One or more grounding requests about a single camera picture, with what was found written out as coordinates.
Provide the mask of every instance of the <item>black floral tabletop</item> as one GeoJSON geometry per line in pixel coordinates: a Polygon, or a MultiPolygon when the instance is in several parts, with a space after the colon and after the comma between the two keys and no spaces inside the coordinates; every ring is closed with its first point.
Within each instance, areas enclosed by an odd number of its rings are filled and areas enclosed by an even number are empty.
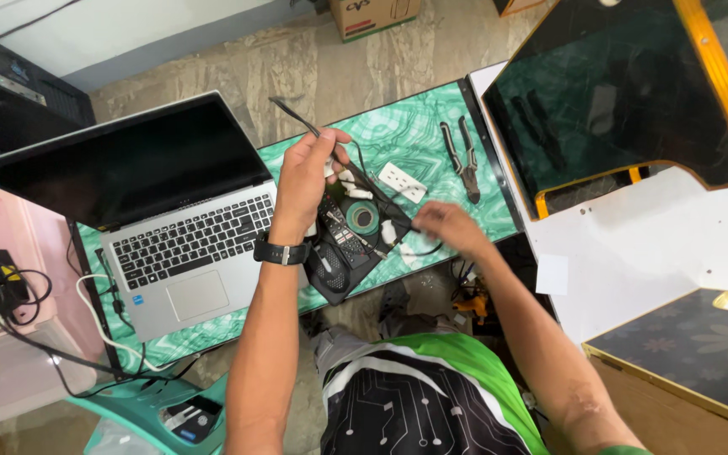
{"type": "Polygon", "coordinates": [[[586,342],[728,406],[728,310],[699,289],[586,342]]]}

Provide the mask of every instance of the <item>hand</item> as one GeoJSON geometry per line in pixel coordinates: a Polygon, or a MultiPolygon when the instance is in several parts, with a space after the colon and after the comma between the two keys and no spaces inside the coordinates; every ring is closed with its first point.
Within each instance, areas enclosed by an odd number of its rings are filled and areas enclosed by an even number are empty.
{"type": "MultiPolygon", "coordinates": [[[[302,243],[310,225],[316,220],[316,209],[324,193],[324,162],[336,149],[341,163],[333,162],[333,170],[341,170],[350,162],[345,148],[337,142],[348,143],[348,133],[338,129],[323,129],[318,138],[305,134],[299,142],[286,150],[277,185],[277,205],[271,223],[268,241],[283,246],[302,243]]],[[[337,180],[334,173],[328,183],[337,180]]]]}
{"type": "Polygon", "coordinates": [[[456,204],[430,201],[421,207],[412,220],[412,226],[433,239],[440,239],[448,247],[471,260],[485,252],[496,252],[471,217],[456,204]]]}

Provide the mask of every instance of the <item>roll of tape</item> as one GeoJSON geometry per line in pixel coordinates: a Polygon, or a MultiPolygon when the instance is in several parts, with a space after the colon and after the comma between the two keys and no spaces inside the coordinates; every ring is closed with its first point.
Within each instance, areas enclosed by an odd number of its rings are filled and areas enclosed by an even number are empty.
{"type": "Polygon", "coordinates": [[[347,210],[347,225],[359,236],[378,233],[378,207],[370,201],[358,201],[347,210]]]}

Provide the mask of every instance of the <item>black watch strap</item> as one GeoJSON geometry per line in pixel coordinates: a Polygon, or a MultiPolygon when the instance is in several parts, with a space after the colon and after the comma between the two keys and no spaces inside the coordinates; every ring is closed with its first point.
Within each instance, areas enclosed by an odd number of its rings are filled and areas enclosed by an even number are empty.
{"type": "Polygon", "coordinates": [[[304,264],[308,260],[310,244],[303,242],[298,246],[280,246],[268,243],[268,231],[259,233],[255,240],[255,261],[272,262],[280,265],[304,264]]]}

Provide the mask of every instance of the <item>computer mouse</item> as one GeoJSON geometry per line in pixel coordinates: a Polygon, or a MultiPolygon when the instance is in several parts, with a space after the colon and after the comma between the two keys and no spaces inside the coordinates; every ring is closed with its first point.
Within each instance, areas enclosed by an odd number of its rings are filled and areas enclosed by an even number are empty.
{"type": "Polygon", "coordinates": [[[308,265],[329,291],[343,292],[350,285],[349,271],[330,244],[320,242],[308,255],[308,265]]]}

